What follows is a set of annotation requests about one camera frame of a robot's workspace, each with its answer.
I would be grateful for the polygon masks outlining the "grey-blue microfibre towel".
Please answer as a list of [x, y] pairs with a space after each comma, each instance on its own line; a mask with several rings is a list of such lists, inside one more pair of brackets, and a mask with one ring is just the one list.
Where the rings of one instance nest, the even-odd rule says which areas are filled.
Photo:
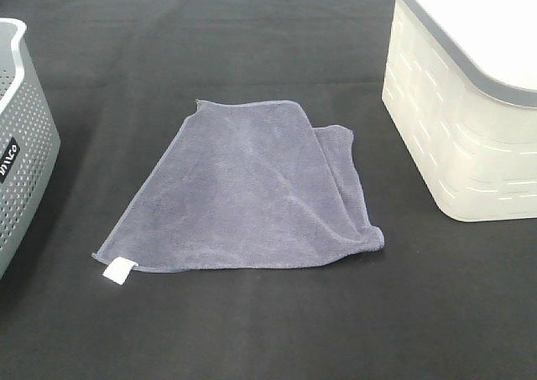
[[292, 101], [199, 100], [106, 240], [123, 273], [311, 268], [383, 249], [353, 132]]

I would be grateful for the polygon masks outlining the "white plastic storage box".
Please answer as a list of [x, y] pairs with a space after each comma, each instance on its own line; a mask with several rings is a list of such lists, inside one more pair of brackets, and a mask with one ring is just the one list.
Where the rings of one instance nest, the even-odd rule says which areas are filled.
[[536, 215], [536, 0], [395, 0], [383, 103], [439, 209]]

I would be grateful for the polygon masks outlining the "grey perforated plastic basket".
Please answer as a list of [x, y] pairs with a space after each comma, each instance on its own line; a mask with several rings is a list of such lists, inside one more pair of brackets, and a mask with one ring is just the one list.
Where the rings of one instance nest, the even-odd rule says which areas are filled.
[[60, 150], [26, 30], [19, 19], [1, 19], [1, 273], [34, 218]]

